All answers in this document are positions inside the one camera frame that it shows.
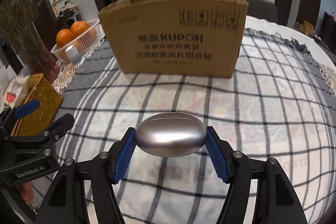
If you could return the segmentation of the person's left hand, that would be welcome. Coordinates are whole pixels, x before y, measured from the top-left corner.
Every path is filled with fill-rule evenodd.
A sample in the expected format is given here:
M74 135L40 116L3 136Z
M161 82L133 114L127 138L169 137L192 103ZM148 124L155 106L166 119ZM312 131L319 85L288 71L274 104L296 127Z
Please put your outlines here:
M34 191L30 182L25 182L21 185L21 197L27 205L30 205L34 199Z

